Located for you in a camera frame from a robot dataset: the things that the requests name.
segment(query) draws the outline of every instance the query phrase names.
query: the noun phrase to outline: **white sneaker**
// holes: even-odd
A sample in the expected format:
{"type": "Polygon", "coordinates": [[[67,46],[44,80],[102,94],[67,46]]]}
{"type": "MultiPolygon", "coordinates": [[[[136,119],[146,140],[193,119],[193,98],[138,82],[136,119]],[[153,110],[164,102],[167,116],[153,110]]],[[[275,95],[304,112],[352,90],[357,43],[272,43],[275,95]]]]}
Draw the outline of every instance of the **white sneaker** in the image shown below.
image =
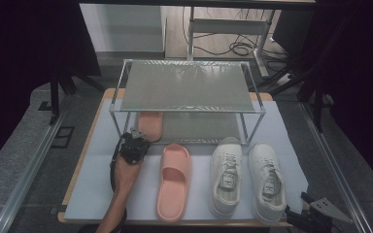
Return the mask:
{"type": "Polygon", "coordinates": [[[220,141],[211,162],[212,212],[219,217],[232,216],[241,193],[241,143],[232,137],[220,141]]]}
{"type": "Polygon", "coordinates": [[[250,151],[249,165],[254,182],[253,215],[266,224],[274,224],[287,206],[278,157],[271,146],[257,144],[250,151]]]}

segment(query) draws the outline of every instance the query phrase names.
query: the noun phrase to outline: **metal rail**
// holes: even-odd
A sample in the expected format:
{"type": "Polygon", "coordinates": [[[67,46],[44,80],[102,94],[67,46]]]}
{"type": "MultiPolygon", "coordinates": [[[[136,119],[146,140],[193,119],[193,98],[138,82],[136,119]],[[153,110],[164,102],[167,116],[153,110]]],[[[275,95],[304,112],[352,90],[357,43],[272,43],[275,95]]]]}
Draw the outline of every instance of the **metal rail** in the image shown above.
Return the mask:
{"type": "Polygon", "coordinates": [[[353,191],[348,185],[348,182],[344,177],[344,174],[342,173],[341,168],[339,167],[331,149],[329,148],[324,135],[319,132],[318,128],[312,121],[312,113],[306,105],[306,103],[300,103],[301,111],[304,114],[308,125],[310,126],[311,132],[313,133],[313,136],[322,152],[323,160],[325,161],[329,172],[331,173],[332,178],[334,179],[335,184],[337,185],[341,193],[341,196],[347,204],[347,208],[350,211],[356,228],[361,233],[373,232],[362,207],[360,206],[358,200],[356,199],[356,196],[353,194],[353,191]]]}
{"type": "Polygon", "coordinates": [[[71,102],[72,97],[65,96],[64,100],[62,101],[59,117],[48,128],[47,132],[45,133],[44,139],[42,140],[35,153],[31,156],[31,159],[25,170],[23,171],[23,174],[17,181],[17,185],[14,187],[10,197],[5,203],[3,210],[0,213],[0,232],[8,232],[9,228],[11,227],[11,224],[14,221],[15,216],[17,215],[17,211],[19,210],[23,199],[29,191],[29,187],[32,185],[42,162],[44,161],[45,155],[47,154],[48,149],[51,146],[52,140],[55,137],[56,132],[59,129],[60,124],[62,123],[62,120],[68,113],[71,102]]]}

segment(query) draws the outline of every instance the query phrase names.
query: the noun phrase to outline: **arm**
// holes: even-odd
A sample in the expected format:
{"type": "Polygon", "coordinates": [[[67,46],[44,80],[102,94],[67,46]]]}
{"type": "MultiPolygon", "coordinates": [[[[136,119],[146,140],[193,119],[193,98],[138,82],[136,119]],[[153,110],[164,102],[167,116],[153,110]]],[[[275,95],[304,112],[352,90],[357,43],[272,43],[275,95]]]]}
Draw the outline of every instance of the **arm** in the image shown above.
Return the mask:
{"type": "Polygon", "coordinates": [[[126,202],[131,192],[133,184],[138,179],[143,160],[134,165],[129,165],[119,156],[115,166],[114,176],[116,190],[111,200],[107,213],[99,224],[96,232],[111,232],[122,220],[126,202]]]}

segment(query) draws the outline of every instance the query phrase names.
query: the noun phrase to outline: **pink slide sandal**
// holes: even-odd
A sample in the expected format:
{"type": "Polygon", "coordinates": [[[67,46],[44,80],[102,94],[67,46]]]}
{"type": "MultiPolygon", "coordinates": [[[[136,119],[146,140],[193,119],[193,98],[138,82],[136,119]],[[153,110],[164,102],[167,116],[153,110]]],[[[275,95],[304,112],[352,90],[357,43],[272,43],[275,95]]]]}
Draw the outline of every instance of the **pink slide sandal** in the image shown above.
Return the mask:
{"type": "Polygon", "coordinates": [[[161,182],[157,200],[157,214],[167,222],[183,217],[189,191],[191,161],[186,148],[168,145],[161,157],[161,182]]]}
{"type": "Polygon", "coordinates": [[[141,112],[138,117],[138,130],[146,132],[144,139],[154,142],[162,136],[163,113],[160,112],[141,112]]]}

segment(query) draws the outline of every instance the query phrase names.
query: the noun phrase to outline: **black curtain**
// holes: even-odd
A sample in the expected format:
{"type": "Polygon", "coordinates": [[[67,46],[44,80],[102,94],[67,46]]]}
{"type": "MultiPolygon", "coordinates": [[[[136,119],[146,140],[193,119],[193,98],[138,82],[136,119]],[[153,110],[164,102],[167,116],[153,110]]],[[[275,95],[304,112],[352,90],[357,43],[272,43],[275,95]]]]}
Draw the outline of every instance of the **black curtain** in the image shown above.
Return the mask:
{"type": "Polygon", "coordinates": [[[373,169],[373,2],[358,8],[328,63],[330,111],[373,169]]]}
{"type": "Polygon", "coordinates": [[[66,68],[101,75],[79,4],[0,1],[0,149],[28,108],[32,90],[66,68]]]}

